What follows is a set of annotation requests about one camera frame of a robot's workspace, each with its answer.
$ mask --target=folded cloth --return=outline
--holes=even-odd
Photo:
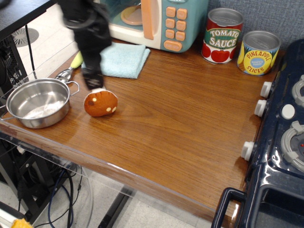
[[[145,45],[113,42],[100,53],[102,74],[137,79],[149,53]]]

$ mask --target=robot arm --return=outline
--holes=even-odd
[[[83,75],[92,90],[103,87],[100,52],[112,43],[105,5],[93,0],[57,0],[63,12],[63,21],[73,30],[84,62]]]

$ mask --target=navy blue stove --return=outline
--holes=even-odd
[[[245,142],[246,189],[224,190],[212,228],[231,200],[240,202],[237,228],[304,227],[304,39],[292,43],[274,82],[265,82],[255,114],[255,142]]]

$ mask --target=tomato sauce can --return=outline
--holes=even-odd
[[[212,63],[227,63],[234,56],[244,17],[234,9],[216,8],[208,13],[202,47],[203,57]]]
[[[251,31],[244,35],[238,55],[238,68],[250,75],[264,75],[271,71],[281,39],[267,31]]]

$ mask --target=pineapple illustration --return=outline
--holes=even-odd
[[[269,64],[269,67],[266,69],[264,74],[267,74],[271,70],[272,66],[275,64],[275,60],[276,60],[276,56],[277,56],[278,52],[279,52],[279,50],[274,50],[274,51],[270,52],[270,54],[272,56],[271,64]]]
[[[238,68],[240,68],[241,71],[245,71],[245,67],[244,67],[244,56],[246,55],[246,53],[250,51],[249,47],[244,46],[244,43],[242,42],[242,46],[241,46],[241,51],[239,53],[238,56],[238,61],[237,61],[237,65]]]

